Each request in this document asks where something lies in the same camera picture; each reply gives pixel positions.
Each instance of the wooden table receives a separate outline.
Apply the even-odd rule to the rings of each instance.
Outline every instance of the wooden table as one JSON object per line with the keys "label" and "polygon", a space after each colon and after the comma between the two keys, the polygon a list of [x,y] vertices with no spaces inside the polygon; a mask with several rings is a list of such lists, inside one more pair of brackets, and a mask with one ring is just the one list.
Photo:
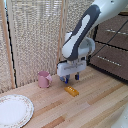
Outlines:
{"label": "wooden table", "polygon": [[[79,95],[64,90],[72,86]],[[71,76],[64,84],[53,76],[50,88],[39,88],[37,82],[0,95],[19,94],[34,104],[34,114],[24,128],[110,128],[128,102],[128,86],[91,67],[76,81]]]}

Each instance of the yellow object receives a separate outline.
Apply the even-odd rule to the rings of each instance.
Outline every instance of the yellow object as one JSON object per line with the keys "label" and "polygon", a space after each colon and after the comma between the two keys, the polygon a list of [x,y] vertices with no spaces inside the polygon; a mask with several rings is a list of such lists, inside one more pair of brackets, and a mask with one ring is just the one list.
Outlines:
{"label": "yellow object", "polygon": [[71,94],[72,96],[77,96],[77,95],[79,95],[79,92],[77,91],[77,90],[75,90],[73,87],[71,87],[71,86],[68,86],[68,87],[65,87],[64,88],[64,90],[66,91],[66,92],[68,92],[69,94]]}

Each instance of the cabinet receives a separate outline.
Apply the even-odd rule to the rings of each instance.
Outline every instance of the cabinet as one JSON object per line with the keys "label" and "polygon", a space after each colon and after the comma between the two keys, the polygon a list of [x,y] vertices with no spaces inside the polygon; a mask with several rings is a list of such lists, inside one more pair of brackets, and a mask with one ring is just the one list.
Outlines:
{"label": "cabinet", "polygon": [[[127,20],[128,15],[118,15],[98,26],[94,54],[110,40]],[[111,74],[128,80],[128,23],[106,47],[91,58],[90,63]]]}

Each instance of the pink cup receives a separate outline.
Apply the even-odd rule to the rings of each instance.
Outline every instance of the pink cup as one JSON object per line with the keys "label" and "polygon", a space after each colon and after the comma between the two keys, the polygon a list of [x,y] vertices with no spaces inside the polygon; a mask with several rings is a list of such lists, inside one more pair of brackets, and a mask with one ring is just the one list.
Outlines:
{"label": "pink cup", "polygon": [[40,71],[38,73],[38,85],[41,88],[48,88],[52,82],[51,75],[46,71]]}

